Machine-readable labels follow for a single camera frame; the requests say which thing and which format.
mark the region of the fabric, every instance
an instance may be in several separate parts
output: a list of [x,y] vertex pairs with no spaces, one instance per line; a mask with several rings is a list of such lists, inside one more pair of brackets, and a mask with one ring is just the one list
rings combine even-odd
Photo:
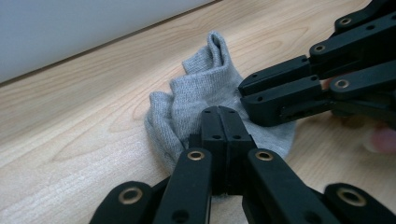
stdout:
[[219,33],[209,33],[207,46],[183,66],[187,74],[171,80],[171,93],[150,94],[145,118],[148,136],[169,172],[175,168],[180,153],[189,148],[190,134],[200,132],[201,112],[213,105],[238,111],[258,147],[273,150],[283,158],[288,155],[295,122],[264,128],[248,119],[237,89],[243,79],[233,67]]

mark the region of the wooden table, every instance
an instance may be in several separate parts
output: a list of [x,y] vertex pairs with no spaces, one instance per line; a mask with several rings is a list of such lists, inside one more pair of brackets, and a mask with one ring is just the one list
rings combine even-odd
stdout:
[[[169,91],[209,31],[246,77],[307,54],[368,2],[224,0],[1,84],[0,223],[88,223],[118,184],[164,179],[143,125],[149,93]],[[300,120],[287,163],[314,189],[347,182],[396,212],[396,157],[361,146],[372,125],[329,113]],[[240,203],[213,203],[212,223],[246,223]]]

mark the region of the screw hole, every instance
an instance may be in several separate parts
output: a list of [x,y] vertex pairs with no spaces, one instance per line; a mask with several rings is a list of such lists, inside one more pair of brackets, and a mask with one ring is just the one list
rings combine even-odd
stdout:
[[350,19],[350,18],[343,18],[342,20],[340,20],[341,25],[347,25],[351,22],[352,22],[352,19]]
[[261,161],[271,161],[274,158],[274,156],[269,152],[258,151],[256,153],[256,158]]
[[119,201],[123,204],[133,204],[139,202],[143,196],[143,191],[133,187],[123,190],[119,195]]
[[367,204],[366,200],[354,189],[340,188],[337,190],[338,197],[345,203],[353,206],[362,207]]
[[373,30],[374,28],[375,28],[374,25],[369,25],[369,26],[366,27],[366,30]]
[[185,210],[177,210],[172,215],[172,219],[176,223],[185,223],[185,222],[187,222],[189,220],[189,213],[187,211],[185,211]]
[[323,51],[324,49],[326,49],[326,47],[324,45],[317,45],[314,48],[314,51],[320,52],[320,51]]
[[339,89],[345,89],[349,86],[349,81],[346,79],[340,79],[334,83],[334,86]]
[[192,151],[187,154],[187,157],[192,161],[200,161],[205,157],[205,154],[200,151]]

